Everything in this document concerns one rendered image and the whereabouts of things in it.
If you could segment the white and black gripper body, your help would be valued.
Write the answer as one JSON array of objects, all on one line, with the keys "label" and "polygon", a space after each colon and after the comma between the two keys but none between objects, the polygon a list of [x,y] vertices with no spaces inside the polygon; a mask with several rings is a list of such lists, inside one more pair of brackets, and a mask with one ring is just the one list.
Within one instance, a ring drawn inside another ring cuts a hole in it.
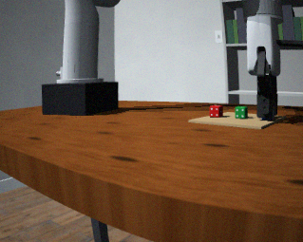
[{"label": "white and black gripper body", "polygon": [[[250,17],[249,17],[250,16]],[[247,23],[248,20],[248,23]],[[247,23],[247,67],[251,75],[256,76],[258,61],[258,47],[266,48],[266,74],[273,76],[280,74],[280,46],[276,43],[279,40],[278,25],[282,24],[281,16],[272,14],[254,14],[244,17]],[[269,69],[270,71],[269,71]]]}]

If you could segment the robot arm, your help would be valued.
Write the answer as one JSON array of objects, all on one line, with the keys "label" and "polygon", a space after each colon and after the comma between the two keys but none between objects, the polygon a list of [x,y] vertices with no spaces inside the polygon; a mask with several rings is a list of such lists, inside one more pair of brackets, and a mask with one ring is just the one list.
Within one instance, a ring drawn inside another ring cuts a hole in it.
[{"label": "robot arm", "polygon": [[[120,1],[65,0],[63,67],[61,71],[56,72],[56,75],[61,77],[61,80],[57,80],[57,84],[104,81],[104,79],[95,79],[98,78],[99,45],[99,14],[95,6],[112,8]],[[283,18],[281,0],[242,0],[242,8],[243,17],[272,14]],[[281,47],[303,47],[303,41],[276,40],[276,43]]]}]

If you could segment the green die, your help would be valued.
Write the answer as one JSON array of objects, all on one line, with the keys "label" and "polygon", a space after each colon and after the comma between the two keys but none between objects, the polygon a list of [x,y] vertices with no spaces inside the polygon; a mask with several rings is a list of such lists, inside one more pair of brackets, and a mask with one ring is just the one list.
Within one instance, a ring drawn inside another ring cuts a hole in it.
[{"label": "green die", "polygon": [[248,107],[247,106],[238,106],[235,110],[236,119],[246,119],[248,117]]}]

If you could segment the red die with white pips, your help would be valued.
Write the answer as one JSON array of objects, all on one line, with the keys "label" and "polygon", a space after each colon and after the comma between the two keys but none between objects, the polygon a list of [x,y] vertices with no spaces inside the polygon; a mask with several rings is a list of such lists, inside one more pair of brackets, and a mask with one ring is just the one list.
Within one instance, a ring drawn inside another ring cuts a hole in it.
[{"label": "red die with white pips", "polygon": [[222,116],[223,116],[223,106],[222,105],[210,106],[210,117],[220,118]]}]

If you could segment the beige flat mat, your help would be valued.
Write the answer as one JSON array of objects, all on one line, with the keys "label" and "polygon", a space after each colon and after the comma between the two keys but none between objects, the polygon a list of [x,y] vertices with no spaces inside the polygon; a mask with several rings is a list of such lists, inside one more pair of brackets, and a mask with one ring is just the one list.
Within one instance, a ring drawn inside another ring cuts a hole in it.
[{"label": "beige flat mat", "polygon": [[220,118],[212,118],[210,116],[188,120],[188,122],[204,123],[213,125],[233,126],[252,129],[263,129],[274,123],[286,119],[286,116],[274,116],[271,121],[257,118],[256,114],[248,114],[246,119],[236,119],[235,112],[225,112]]}]

